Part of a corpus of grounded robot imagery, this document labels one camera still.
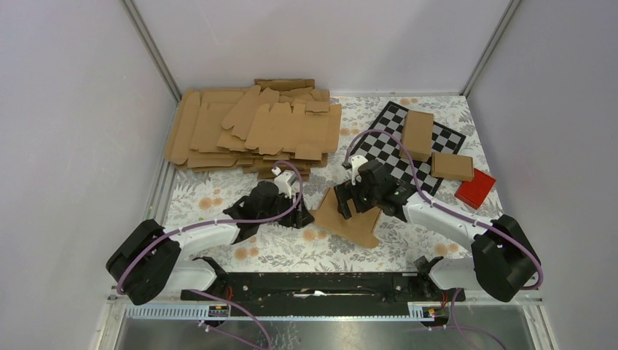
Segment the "brown cardboard box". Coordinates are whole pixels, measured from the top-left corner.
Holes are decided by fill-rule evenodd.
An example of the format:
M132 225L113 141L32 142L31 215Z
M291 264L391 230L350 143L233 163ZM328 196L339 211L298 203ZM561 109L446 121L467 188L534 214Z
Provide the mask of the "brown cardboard box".
M314 224L338 235L353 244L367 249L374 249L380 243L375 236L375 228L381 215L379 208L373 208L365 213L352 211L350 219L344 219L337 211L337 198L334 190L328 190L320 206L311 212Z

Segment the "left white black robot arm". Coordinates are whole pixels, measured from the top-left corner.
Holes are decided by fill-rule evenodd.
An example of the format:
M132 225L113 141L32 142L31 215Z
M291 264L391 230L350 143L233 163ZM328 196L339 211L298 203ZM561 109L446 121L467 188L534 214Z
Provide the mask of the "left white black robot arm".
M199 290L215 300L226 290L214 263L191 255L216 246L232 246L255 236L259 227L275 223L300 229L314 221L301 194L280 192L262 181L221 214L185 227L166 229L155 219L141 222L112 254L106 269L117 293L143 305L161 292Z

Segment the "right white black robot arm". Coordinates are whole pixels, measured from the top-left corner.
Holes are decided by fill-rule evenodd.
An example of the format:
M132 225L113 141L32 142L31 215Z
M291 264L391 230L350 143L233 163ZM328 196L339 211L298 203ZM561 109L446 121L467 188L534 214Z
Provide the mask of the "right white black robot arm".
M436 300L449 289L482 290L509 302L540 280L540 261L516 219L474 217L448 206L414 184L392 176L377 160L355 156L351 177L334 187L337 210L344 219L380 209L403 222L422 225L457 243L470 257L418 261L418 291Z

